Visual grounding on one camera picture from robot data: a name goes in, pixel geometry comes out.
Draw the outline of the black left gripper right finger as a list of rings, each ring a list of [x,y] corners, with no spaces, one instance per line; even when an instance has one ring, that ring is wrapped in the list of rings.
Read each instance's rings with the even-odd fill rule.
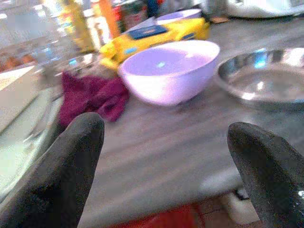
[[[260,126],[236,122],[227,135],[243,186],[266,228],[304,228],[304,156]]]

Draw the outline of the pale green tray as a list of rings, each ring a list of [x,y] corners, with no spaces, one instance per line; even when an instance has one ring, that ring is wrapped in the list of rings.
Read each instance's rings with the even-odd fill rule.
[[[42,90],[0,133],[0,204],[58,136],[62,102],[58,86]]]

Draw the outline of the white kitchen food processor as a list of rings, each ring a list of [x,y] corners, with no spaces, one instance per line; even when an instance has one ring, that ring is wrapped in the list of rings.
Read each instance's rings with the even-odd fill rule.
[[[275,18],[304,14],[304,0],[226,0],[227,14],[240,18]]]

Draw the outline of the red plastic stool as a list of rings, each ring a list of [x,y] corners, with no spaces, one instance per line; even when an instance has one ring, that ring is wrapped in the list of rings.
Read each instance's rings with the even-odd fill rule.
[[[188,204],[131,221],[121,228],[205,228],[205,220],[197,204]]]

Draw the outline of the yellow wipes package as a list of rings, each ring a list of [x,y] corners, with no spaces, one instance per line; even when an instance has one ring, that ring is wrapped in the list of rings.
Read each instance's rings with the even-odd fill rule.
[[[126,32],[101,47],[100,64],[117,70],[130,56],[154,46],[181,40],[206,40],[209,27],[210,22],[204,18],[194,18]]]

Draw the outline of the small purple plastic bowl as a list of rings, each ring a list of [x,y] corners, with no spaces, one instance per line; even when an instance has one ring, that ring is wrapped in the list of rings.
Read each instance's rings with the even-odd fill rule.
[[[156,19],[156,24],[168,24],[182,19],[193,19],[200,18],[202,10],[201,9],[186,9],[170,14],[160,16]]]

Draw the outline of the white plastic scoop box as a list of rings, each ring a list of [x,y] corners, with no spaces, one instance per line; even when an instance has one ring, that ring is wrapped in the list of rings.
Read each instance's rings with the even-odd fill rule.
[[[28,65],[0,73],[0,132],[38,96],[42,71]]]

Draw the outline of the large purple plastic bowl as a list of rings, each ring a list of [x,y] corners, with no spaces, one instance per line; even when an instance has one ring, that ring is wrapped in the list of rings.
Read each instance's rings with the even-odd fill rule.
[[[128,90],[150,104],[174,106],[190,100],[210,83],[220,47],[210,41],[162,44],[134,54],[118,68]]]

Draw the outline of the small steel bowl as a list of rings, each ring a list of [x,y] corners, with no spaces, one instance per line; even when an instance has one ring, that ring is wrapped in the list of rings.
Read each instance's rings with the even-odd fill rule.
[[[54,66],[55,76],[61,76],[64,71],[71,71],[73,74],[81,74],[91,70],[98,62],[97,53],[81,54],[79,56],[64,60]]]

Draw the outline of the orange sauce bottle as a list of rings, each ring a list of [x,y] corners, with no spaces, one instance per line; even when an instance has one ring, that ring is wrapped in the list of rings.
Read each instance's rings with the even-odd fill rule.
[[[118,29],[110,0],[99,0],[99,7],[106,19],[112,38],[120,36],[120,30]]]

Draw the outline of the shallow steel plate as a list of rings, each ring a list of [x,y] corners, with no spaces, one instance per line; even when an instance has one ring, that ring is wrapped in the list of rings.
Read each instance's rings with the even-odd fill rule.
[[[304,110],[304,47],[261,48],[233,56],[219,64],[214,80],[244,105]]]

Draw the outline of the maroon cloth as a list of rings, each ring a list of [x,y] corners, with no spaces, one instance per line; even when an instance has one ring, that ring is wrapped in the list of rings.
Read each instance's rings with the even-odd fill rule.
[[[129,91],[119,77],[99,76],[77,78],[70,72],[62,74],[64,101],[59,112],[61,126],[67,127],[77,116],[94,112],[108,122],[122,115],[129,100]]]

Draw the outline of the yellow oil bottle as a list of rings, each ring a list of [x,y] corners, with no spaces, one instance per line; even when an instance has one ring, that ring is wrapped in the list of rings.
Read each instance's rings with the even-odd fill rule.
[[[76,0],[59,0],[63,10],[61,16],[71,38],[81,53],[95,52],[90,30],[87,27],[82,6]]]

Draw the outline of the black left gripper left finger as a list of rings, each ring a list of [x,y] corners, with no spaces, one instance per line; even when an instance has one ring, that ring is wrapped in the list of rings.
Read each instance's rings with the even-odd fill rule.
[[[77,116],[0,204],[0,228],[77,228],[104,136],[99,114]]]

